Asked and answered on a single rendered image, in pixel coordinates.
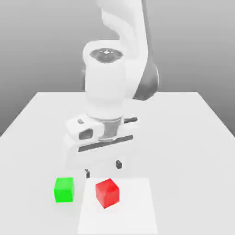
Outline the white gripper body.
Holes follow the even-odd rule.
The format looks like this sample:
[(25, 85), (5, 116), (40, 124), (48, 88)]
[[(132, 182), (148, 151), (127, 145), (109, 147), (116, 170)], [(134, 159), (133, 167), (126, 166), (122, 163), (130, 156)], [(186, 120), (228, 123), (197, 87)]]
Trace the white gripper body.
[(79, 146), (67, 134), (64, 141), (64, 163), (68, 169), (90, 168), (96, 164), (123, 160), (137, 148), (137, 137), (133, 135), (116, 139), (112, 142), (101, 142)]

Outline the small red cube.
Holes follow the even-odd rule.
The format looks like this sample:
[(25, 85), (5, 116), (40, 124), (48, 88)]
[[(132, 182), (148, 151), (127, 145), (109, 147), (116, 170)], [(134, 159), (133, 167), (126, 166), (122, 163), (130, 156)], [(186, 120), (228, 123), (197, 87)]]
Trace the small red cube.
[(95, 185), (95, 194), (104, 209), (120, 202), (119, 187), (112, 179), (97, 183)]

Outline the small green cube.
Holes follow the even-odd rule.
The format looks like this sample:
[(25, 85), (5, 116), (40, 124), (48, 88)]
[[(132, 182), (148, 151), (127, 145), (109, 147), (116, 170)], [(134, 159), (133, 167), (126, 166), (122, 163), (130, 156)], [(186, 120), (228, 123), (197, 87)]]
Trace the small green cube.
[(72, 177), (56, 178), (54, 186), (55, 202), (73, 202), (74, 190), (74, 180)]

